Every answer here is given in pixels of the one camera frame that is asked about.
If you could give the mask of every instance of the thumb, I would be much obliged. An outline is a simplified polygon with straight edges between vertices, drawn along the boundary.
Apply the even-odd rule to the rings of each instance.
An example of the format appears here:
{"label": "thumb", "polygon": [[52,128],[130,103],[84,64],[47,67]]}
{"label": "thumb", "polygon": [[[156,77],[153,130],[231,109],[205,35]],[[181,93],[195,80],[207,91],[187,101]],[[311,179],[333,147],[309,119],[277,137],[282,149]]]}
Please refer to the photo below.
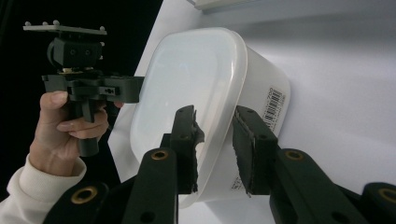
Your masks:
{"label": "thumb", "polygon": [[60,110],[67,102],[67,91],[47,92],[40,99],[40,120],[53,122],[62,119],[63,112]]}

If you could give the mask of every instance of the hand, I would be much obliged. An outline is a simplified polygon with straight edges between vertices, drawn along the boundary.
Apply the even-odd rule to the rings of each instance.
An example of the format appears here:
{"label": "hand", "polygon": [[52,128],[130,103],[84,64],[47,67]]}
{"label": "hand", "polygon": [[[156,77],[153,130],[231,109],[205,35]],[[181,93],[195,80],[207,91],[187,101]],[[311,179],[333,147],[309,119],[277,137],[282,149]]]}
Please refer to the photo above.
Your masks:
{"label": "hand", "polygon": [[79,156],[78,139],[99,139],[108,127],[105,104],[99,106],[95,122],[90,123],[84,118],[65,121],[66,102],[66,91],[47,92],[40,99],[40,118],[29,160],[36,169],[50,175],[70,176]]}

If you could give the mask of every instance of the container lid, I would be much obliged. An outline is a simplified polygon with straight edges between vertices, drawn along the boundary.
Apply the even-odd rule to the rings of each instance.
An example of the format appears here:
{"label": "container lid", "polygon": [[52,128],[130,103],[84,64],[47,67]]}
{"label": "container lid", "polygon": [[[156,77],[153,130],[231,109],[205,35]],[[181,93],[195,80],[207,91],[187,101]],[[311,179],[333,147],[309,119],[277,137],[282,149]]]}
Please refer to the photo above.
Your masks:
{"label": "container lid", "polygon": [[247,47],[237,33],[205,28],[166,36],[148,66],[131,125],[131,148],[139,162],[172,132],[175,114],[194,105],[205,133],[197,146],[198,192],[181,196],[194,203],[205,188],[230,127],[248,68]]}

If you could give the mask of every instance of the plastic food container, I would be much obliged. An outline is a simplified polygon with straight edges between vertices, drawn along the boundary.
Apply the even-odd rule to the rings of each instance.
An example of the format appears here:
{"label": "plastic food container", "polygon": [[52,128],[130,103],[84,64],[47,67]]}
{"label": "plastic food container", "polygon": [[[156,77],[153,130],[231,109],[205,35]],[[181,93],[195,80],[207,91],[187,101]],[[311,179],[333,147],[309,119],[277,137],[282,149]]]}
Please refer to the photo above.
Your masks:
{"label": "plastic food container", "polygon": [[170,133],[175,113],[194,105],[205,133],[197,146],[198,192],[179,196],[179,207],[195,202],[247,197],[232,146],[235,107],[254,109],[279,134],[290,100],[290,84],[273,64],[225,28],[166,36],[154,51],[131,124],[131,148],[139,162]]}

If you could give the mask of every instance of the barcode label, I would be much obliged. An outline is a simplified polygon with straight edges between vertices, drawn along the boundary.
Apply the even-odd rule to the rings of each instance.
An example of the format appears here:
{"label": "barcode label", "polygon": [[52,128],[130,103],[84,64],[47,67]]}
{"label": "barcode label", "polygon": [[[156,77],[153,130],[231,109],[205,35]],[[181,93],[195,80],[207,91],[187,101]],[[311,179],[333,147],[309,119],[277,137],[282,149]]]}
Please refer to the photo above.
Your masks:
{"label": "barcode label", "polygon": [[277,125],[285,98],[286,95],[280,90],[277,90],[275,87],[270,88],[262,120],[264,120],[265,124],[271,129],[271,131],[274,131]]}
{"label": "barcode label", "polygon": [[242,179],[239,175],[236,176],[233,181],[233,185],[231,186],[231,190],[240,190],[245,189],[244,184],[242,183]]}

